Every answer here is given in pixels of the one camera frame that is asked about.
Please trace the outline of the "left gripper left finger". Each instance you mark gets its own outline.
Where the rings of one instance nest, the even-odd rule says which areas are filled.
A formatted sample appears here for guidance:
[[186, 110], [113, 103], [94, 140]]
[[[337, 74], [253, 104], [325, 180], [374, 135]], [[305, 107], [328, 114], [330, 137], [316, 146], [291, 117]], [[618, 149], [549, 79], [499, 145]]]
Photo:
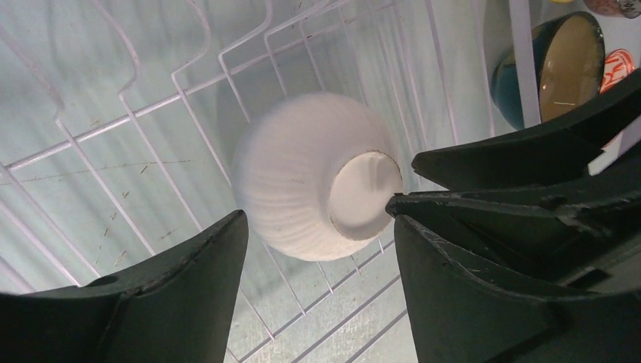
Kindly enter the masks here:
[[83, 287], [1, 296], [3, 362], [222, 362], [246, 257], [241, 210]]

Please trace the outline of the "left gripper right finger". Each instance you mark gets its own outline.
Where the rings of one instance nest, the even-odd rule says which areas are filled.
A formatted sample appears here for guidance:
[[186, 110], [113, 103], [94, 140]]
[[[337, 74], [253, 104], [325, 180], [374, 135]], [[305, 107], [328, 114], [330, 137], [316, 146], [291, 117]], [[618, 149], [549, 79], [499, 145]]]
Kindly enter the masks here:
[[421, 362], [638, 362], [640, 292], [592, 293], [530, 278], [409, 216], [395, 245]]

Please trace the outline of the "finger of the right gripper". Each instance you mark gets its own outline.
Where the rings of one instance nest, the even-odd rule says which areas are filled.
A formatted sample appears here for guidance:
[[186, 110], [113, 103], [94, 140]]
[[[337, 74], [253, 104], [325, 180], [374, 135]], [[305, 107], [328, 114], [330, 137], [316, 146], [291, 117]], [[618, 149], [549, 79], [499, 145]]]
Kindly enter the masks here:
[[609, 263], [639, 249], [640, 175], [604, 172], [557, 185], [396, 194], [398, 265], [408, 296], [420, 283], [509, 296], [637, 296], [636, 272]]
[[418, 153], [411, 166], [451, 191], [557, 185], [582, 177], [603, 147], [640, 115], [640, 71], [540, 125]]

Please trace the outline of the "dark teal bowl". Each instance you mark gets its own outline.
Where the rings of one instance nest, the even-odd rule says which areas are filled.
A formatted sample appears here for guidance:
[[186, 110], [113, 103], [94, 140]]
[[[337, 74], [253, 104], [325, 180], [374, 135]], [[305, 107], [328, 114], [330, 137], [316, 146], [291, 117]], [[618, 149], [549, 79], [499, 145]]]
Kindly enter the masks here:
[[[599, 94], [605, 45], [597, 19], [576, 11], [533, 28], [534, 67], [541, 121], [550, 121]], [[503, 54], [490, 83], [494, 104], [516, 130], [525, 122], [514, 50]]]

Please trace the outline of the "plain white bowl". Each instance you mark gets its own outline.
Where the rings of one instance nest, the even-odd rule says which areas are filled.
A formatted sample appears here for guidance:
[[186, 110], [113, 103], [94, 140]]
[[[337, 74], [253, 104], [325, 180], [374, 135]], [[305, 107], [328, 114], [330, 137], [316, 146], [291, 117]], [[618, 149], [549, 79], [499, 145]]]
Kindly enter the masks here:
[[395, 140], [366, 105], [329, 92], [284, 101], [249, 124], [231, 186], [250, 228], [304, 261], [350, 256], [387, 228], [404, 190]]

